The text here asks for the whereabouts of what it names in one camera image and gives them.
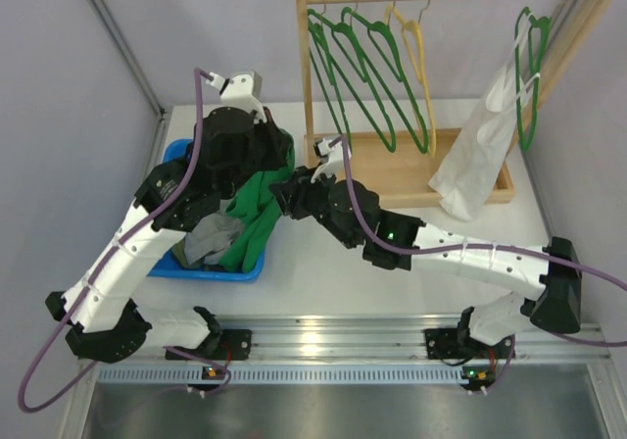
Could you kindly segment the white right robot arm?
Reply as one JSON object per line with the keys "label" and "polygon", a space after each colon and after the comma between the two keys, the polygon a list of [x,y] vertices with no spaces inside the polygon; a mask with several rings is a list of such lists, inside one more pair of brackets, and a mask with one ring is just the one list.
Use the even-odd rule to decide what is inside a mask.
{"label": "white right robot arm", "polygon": [[377,268],[414,268],[454,274],[499,286],[506,294],[465,309],[456,341],[464,358],[535,326],[559,335],[581,329],[582,274],[573,243],[553,237],[546,246],[521,253],[468,239],[423,219],[381,209],[378,195],[357,181],[313,178],[299,167],[269,190],[281,213],[293,220],[314,218],[344,247],[362,248]]}

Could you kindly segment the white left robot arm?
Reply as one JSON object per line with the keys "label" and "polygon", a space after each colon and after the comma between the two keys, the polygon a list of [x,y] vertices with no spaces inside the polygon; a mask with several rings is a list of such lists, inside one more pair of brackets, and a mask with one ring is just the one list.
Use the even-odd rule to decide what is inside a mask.
{"label": "white left robot arm", "polygon": [[201,135],[155,166],[134,194],[115,236],[83,279],[53,292],[46,306],[69,326],[66,342],[79,358],[113,364],[138,351],[174,347],[215,355],[221,327],[208,309],[140,308],[132,296],[157,262],[206,216],[218,211],[254,175],[293,163],[293,139],[272,119],[219,107],[204,117]]}

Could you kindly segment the green tank top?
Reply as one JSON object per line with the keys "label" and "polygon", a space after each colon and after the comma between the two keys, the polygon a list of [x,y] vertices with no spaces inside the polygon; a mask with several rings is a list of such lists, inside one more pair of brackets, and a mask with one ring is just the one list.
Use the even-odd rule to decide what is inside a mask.
{"label": "green tank top", "polygon": [[277,171],[255,173],[238,191],[226,214],[239,219],[244,231],[219,261],[227,271],[251,271],[282,216],[270,186],[287,180],[295,168],[294,139],[287,134],[286,165]]}

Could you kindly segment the yellow hanger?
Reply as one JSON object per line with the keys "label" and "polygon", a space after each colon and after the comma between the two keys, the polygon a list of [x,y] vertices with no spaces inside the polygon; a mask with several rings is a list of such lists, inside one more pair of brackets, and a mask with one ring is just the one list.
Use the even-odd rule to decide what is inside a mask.
{"label": "yellow hanger", "polygon": [[426,106],[424,116],[418,106],[413,107],[413,115],[416,123],[423,132],[423,138],[427,145],[426,154],[434,158],[437,151],[437,124],[434,118],[433,106],[426,74],[425,50],[422,29],[419,21],[407,20],[394,3],[385,10],[385,22],[387,24],[394,19],[400,26],[400,34],[406,48],[410,66],[417,84],[421,87]]}

